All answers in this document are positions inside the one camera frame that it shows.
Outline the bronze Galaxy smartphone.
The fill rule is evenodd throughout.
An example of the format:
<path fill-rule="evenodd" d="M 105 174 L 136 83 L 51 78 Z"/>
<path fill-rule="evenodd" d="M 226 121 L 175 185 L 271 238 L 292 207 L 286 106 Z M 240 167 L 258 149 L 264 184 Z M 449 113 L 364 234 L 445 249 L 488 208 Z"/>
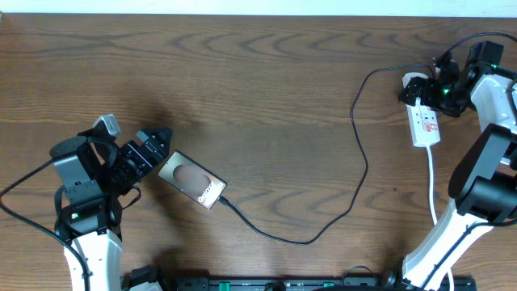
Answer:
<path fill-rule="evenodd" d="M 205 209 L 211 209 L 227 187 L 223 179 L 178 150 L 170 156 L 158 176 Z"/>

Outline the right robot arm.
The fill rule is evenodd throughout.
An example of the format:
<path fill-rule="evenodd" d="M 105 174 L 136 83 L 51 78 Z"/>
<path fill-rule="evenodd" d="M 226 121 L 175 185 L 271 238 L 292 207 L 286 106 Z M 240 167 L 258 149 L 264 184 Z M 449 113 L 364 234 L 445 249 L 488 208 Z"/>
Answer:
<path fill-rule="evenodd" d="M 481 135 L 453 171 L 448 206 L 422 244 L 387 274 L 385 286 L 437 290 L 452 265 L 483 234 L 516 223 L 516 73 L 501 67 L 503 45 L 474 44 L 460 68 L 451 51 L 434 59 L 436 77 L 409 73 L 398 96 L 414 116 L 410 127 L 431 133 L 437 124 L 425 110 L 458 117 L 477 112 Z"/>

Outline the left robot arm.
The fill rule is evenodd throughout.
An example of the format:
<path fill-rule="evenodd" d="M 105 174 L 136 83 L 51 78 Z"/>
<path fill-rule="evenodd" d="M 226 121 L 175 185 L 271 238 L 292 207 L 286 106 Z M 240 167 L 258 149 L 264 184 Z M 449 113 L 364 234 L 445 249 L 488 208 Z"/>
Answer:
<path fill-rule="evenodd" d="M 120 290 L 122 255 L 121 219 L 124 206 L 119 198 L 161 164 L 170 151 L 169 128 L 142 129 L 142 143 L 122 146 L 106 129 L 96 126 L 55 145 L 50 155 L 63 183 L 55 203 L 55 230 L 65 241 L 75 290 L 88 281 L 91 290 Z"/>

